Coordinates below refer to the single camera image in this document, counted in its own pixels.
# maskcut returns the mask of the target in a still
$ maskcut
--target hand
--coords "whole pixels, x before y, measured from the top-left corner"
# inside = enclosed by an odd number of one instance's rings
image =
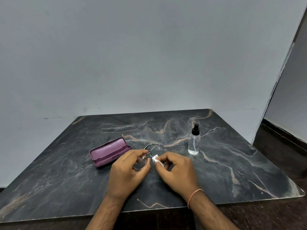
[[[111,167],[107,196],[125,201],[126,198],[137,188],[150,170],[150,158],[145,161],[145,166],[138,172],[133,169],[138,157],[147,154],[148,150],[129,150]]]
[[[157,160],[163,164],[166,163],[165,167],[156,163],[156,170],[163,181],[188,202],[192,193],[199,189],[191,160],[173,152],[166,152],[157,157]],[[168,171],[171,164],[175,166],[171,171]]]

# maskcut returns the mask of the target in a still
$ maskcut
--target purple glasses case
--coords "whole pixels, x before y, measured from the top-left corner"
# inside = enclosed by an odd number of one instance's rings
[[[99,167],[116,160],[131,148],[131,146],[127,145],[124,138],[121,137],[94,148],[90,151],[90,156],[94,161],[94,165]]]

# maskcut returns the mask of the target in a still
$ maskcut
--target dark floor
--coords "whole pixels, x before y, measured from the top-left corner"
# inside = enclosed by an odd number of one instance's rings
[[[278,166],[303,190],[307,191],[307,154],[297,150],[266,126],[259,128],[254,146]],[[221,207],[221,211],[240,229],[307,229],[307,196],[299,199],[270,201],[249,205]],[[0,225],[0,230],[85,229],[91,216],[59,220],[30,221]],[[187,208],[123,213],[115,229],[195,229],[193,215]]]

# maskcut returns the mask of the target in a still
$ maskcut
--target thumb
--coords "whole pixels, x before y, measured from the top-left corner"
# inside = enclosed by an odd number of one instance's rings
[[[163,181],[166,181],[167,178],[170,176],[171,172],[166,170],[161,163],[156,163],[156,170],[160,177],[163,179]]]
[[[148,174],[149,170],[150,170],[150,158],[147,159],[144,167],[141,168],[141,170],[138,172],[138,177],[141,180],[143,180],[146,174]]]

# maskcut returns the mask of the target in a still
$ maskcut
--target clear plastic bottle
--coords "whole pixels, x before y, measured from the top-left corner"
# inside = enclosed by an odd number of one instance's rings
[[[199,135],[198,123],[196,123],[192,128],[192,133],[190,134],[188,153],[193,156],[197,155],[200,143],[201,143],[201,136]]]

